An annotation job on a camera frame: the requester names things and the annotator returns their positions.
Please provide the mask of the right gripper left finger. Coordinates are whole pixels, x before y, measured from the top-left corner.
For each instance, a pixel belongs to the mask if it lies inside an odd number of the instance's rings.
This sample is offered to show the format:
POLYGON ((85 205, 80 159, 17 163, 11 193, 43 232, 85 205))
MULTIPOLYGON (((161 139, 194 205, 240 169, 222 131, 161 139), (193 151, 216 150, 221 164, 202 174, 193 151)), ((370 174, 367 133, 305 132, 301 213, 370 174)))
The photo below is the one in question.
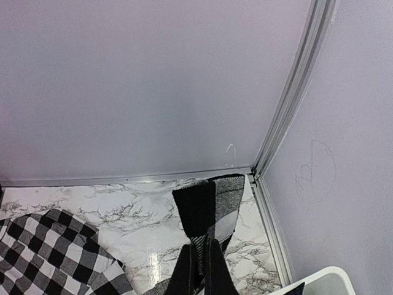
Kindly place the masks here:
POLYGON ((203 276, 199 273, 197 254, 192 244, 182 247, 170 278, 167 294, 169 295, 194 295, 201 288, 203 276))

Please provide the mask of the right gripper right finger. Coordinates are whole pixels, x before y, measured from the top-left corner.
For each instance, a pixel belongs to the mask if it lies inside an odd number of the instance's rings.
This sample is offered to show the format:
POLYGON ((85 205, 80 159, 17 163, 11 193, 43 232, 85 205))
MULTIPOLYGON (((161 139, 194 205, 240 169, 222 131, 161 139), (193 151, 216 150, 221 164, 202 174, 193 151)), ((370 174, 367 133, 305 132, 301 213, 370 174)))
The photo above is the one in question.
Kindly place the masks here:
POLYGON ((208 238, 204 259, 205 287, 208 295, 238 295, 219 242, 208 238))

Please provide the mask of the black white plaid shirt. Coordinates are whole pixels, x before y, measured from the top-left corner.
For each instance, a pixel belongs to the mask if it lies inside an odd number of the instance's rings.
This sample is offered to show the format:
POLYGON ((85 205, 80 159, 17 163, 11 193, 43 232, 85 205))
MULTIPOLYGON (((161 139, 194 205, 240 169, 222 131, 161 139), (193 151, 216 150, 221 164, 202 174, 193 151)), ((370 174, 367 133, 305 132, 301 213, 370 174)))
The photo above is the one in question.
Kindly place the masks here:
MULTIPOLYGON (((204 179, 173 191, 183 230, 195 247, 204 293, 208 238, 224 255, 235 231, 245 178, 204 179)), ((169 279, 151 294, 167 294, 169 279)), ((98 243, 98 230, 66 210, 1 221, 2 294, 131 294, 121 261, 98 243)))

